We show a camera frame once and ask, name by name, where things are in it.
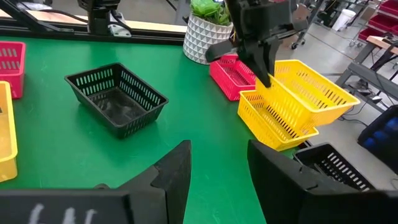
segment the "green plant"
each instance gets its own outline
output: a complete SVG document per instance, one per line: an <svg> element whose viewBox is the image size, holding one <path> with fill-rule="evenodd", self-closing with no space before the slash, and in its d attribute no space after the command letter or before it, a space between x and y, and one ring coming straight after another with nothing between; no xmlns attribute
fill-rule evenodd
<svg viewBox="0 0 398 224"><path fill-rule="evenodd" d="M213 0L192 0L192 14L216 25L229 26L229 11L224 4Z"/></svg>

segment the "yellow basket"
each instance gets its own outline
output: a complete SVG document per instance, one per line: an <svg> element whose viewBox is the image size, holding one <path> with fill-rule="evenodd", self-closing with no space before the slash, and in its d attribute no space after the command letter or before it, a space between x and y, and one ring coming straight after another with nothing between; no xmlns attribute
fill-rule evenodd
<svg viewBox="0 0 398 224"><path fill-rule="evenodd" d="M298 146L319 134L315 128L304 131L291 128L256 90L241 91L240 94L238 115L260 142L276 151Z"/></svg>
<svg viewBox="0 0 398 224"><path fill-rule="evenodd" d="M256 79L256 90L295 128L330 124L359 104L353 95L299 60L276 61L271 85L266 88Z"/></svg>
<svg viewBox="0 0 398 224"><path fill-rule="evenodd" d="M17 138L8 82L0 82L0 182L17 176Z"/></svg>

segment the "green tabletop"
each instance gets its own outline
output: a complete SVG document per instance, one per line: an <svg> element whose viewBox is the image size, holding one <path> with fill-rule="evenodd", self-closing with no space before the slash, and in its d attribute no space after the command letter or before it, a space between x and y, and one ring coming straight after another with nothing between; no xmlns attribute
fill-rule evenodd
<svg viewBox="0 0 398 224"><path fill-rule="evenodd" d="M0 189L118 187L190 139L184 223L264 223L246 159L253 135L236 113L238 102L228 101L208 66L186 58L181 47L1 40L25 42L27 56L24 96L13 103L19 174ZM63 79L113 62L169 99L156 122L123 140L79 104Z"/></svg>

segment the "pink basket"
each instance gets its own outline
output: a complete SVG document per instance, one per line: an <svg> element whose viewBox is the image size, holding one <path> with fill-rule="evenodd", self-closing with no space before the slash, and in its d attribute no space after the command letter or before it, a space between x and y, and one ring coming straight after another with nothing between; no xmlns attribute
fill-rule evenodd
<svg viewBox="0 0 398 224"><path fill-rule="evenodd" d="M397 26L394 26L394 27L392 28L392 33L393 33L394 35L398 35L398 25L397 25Z"/></svg>
<svg viewBox="0 0 398 224"><path fill-rule="evenodd" d="M398 1L389 0L380 5L380 10L398 16Z"/></svg>
<svg viewBox="0 0 398 224"><path fill-rule="evenodd" d="M256 89L253 72L237 55L224 55L210 63L210 75L231 101L240 99L239 92Z"/></svg>
<svg viewBox="0 0 398 224"><path fill-rule="evenodd" d="M373 29L373 28L368 27L368 28L366 28L365 30L362 30L362 31L359 33L358 39L361 39L361 40L363 40L363 41L366 41L366 39L367 39L370 35L375 35L375 36L381 37L381 35L383 35L383 33L380 32L380 31L378 31L378 30L375 30L375 29Z"/></svg>
<svg viewBox="0 0 398 224"><path fill-rule="evenodd" d="M391 17L384 16L382 14L378 14L369 20L369 24L371 24L372 26L375 26L379 29L382 29L386 32L391 32L392 28L396 24L398 24L398 21Z"/></svg>
<svg viewBox="0 0 398 224"><path fill-rule="evenodd" d="M0 41L0 81L10 83L13 98L21 98L24 89L25 49L22 42Z"/></svg>

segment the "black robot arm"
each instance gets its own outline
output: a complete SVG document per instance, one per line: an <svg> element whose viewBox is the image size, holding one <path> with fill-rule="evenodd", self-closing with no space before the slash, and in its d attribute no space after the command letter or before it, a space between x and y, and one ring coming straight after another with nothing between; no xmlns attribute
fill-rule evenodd
<svg viewBox="0 0 398 224"><path fill-rule="evenodd" d="M295 0L228 0L226 5L236 31L233 45L239 59L266 87L270 87L268 74L274 74L280 40L306 29L307 21L292 22L292 12L297 9ZM212 62L231 52L233 45L228 40L212 45L206 52L207 61Z"/></svg>

